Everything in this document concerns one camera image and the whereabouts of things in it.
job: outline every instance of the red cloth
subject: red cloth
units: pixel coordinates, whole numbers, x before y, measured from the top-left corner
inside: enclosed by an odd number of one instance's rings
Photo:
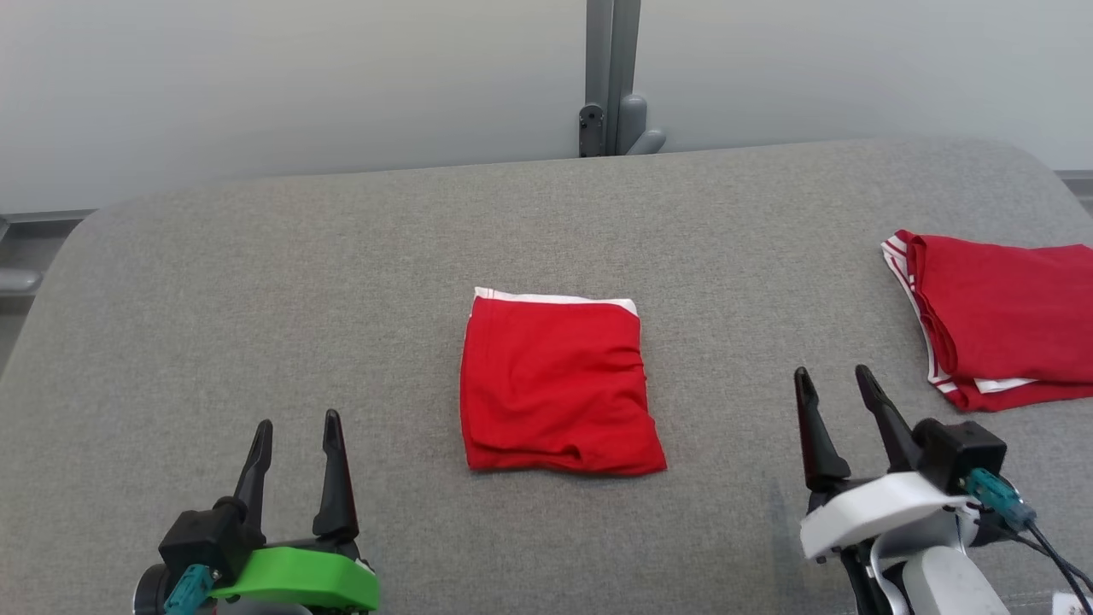
[[[619,304],[477,296],[459,403],[470,469],[631,476],[666,470],[639,333],[636,312]]]
[[[1093,397],[1093,249],[903,229],[882,249],[919,315],[928,378],[960,410]]]

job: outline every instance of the white panel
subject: white panel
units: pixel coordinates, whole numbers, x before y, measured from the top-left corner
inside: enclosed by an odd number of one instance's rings
[[[4,0],[0,213],[576,155],[584,0]]]
[[[634,90],[662,151],[875,134],[1093,168],[1089,0],[645,0]]]

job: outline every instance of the green plastic part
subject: green plastic part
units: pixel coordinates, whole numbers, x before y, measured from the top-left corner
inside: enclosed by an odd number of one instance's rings
[[[234,586],[212,598],[243,596],[344,611],[379,608],[379,581],[363,564],[338,554],[270,547],[250,554]]]

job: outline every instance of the gray fabric surface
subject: gray fabric surface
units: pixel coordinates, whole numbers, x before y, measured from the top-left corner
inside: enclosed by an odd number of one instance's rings
[[[853,598],[802,560],[792,370],[856,475],[883,449],[854,385],[908,422],[962,417],[879,243],[897,227],[1093,244],[1030,155],[849,141],[178,191],[64,244],[0,381],[0,595],[122,613],[179,511],[230,493],[274,424],[265,528],[307,535],[322,412],[341,411],[384,613],[822,613]],[[472,475],[458,419],[472,286],[631,296],[666,473]],[[1093,569],[1093,402],[975,417],[1076,565]],[[1014,612],[1063,588],[1045,558],[975,559]]]

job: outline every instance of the wire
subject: wire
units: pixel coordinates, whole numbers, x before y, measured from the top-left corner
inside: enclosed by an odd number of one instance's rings
[[[1067,583],[1070,584],[1070,589],[1074,590],[1074,595],[1078,596],[1078,602],[1082,604],[1082,608],[1085,610],[1085,614],[1093,615],[1093,608],[1090,607],[1090,601],[1085,599],[1085,594],[1082,593],[1082,589],[1078,586],[1078,581],[1074,580],[1074,576],[1070,573],[1070,567],[1067,565],[1067,560],[1062,559],[1062,556],[1055,551],[1051,543],[1047,542],[1047,537],[1044,536],[1044,533],[1036,527],[1035,521],[1030,521],[1025,524],[1025,527],[1029,528],[1032,535],[1036,537],[1036,542],[1038,542],[1039,545],[1044,547],[1044,551],[1047,552],[1047,556],[1050,557],[1055,561],[1055,565],[1059,567],[1059,571],[1062,572],[1062,577],[1067,580]]]
[[[975,520],[975,524],[976,525],[982,525],[984,528],[990,528],[991,530],[998,532],[999,534],[1004,535],[1007,539],[1013,541],[1014,543],[1020,543],[1020,544],[1022,544],[1022,545],[1024,545],[1024,546],[1033,549],[1034,552],[1036,552],[1036,553],[1038,553],[1038,554],[1041,554],[1041,555],[1043,555],[1045,557],[1051,557],[1051,554],[1049,554],[1047,552],[1047,549],[1045,549],[1044,547],[1039,546],[1039,543],[1036,543],[1034,541],[1030,541],[1029,539],[1022,536],[1021,534],[1018,534],[1013,530],[1010,530],[1004,524],[994,524],[994,523],[987,524],[987,523],[982,523],[980,520],[978,520],[978,519]],[[1085,583],[1085,587],[1088,587],[1091,592],[1093,592],[1093,579],[1090,579],[1089,575],[1086,575],[1085,572],[1082,572],[1082,570],[1080,568],[1078,568],[1073,564],[1070,564],[1066,559],[1062,560],[1062,564],[1066,565],[1066,567],[1069,568],[1070,571],[1076,577],[1078,577],[1079,579],[1081,579],[1082,582]]]

